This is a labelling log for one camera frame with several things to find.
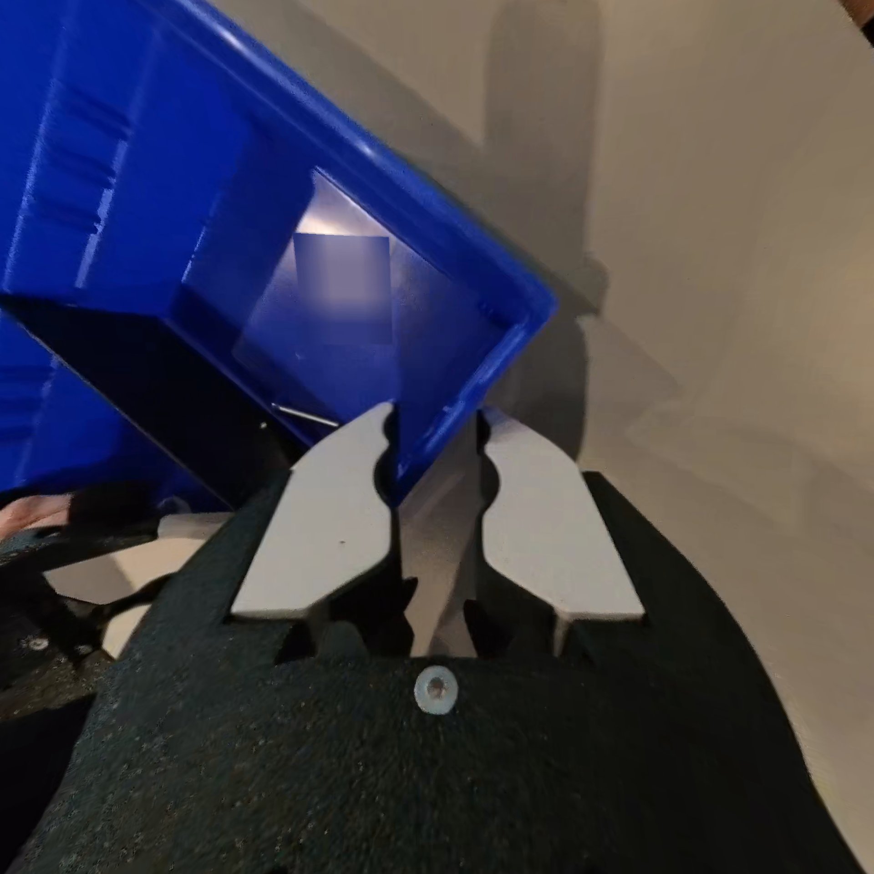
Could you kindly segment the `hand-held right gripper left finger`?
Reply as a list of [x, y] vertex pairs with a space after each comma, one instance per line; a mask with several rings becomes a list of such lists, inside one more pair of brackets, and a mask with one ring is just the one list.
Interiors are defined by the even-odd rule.
[[391, 447], [381, 402], [309, 450], [290, 472], [231, 606], [239, 620], [306, 624], [322, 653], [398, 655], [397, 527], [377, 485]]

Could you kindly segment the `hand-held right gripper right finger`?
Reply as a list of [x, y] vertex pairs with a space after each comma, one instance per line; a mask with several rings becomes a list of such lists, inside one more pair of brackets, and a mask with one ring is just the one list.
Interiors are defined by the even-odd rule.
[[561, 656], [579, 623], [642, 623], [646, 609], [574, 460], [496, 407], [478, 426], [477, 655]]

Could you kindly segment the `blue plastic storage bin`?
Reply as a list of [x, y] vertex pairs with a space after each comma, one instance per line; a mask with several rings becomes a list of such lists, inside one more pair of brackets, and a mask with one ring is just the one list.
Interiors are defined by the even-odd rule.
[[233, 347], [322, 172], [457, 283], [395, 413], [403, 497], [556, 300], [206, 2], [2, 2], [2, 495], [99, 483], [239, 508], [328, 436]]

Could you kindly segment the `person's left hand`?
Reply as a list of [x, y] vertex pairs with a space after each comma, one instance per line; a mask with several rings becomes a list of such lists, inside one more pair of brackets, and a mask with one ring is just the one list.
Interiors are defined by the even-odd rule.
[[23, 531], [66, 526], [72, 498], [72, 493], [17, 498], [1, 508], [1, 540]]

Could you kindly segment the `clear plastic bag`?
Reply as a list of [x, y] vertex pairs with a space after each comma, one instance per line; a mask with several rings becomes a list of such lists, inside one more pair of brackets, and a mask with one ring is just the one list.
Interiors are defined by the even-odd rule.
[[435, 376], [457, 283], [322, 172], [233, 347], [266, 402], [344, 424], [399, 402], [424, 356]]

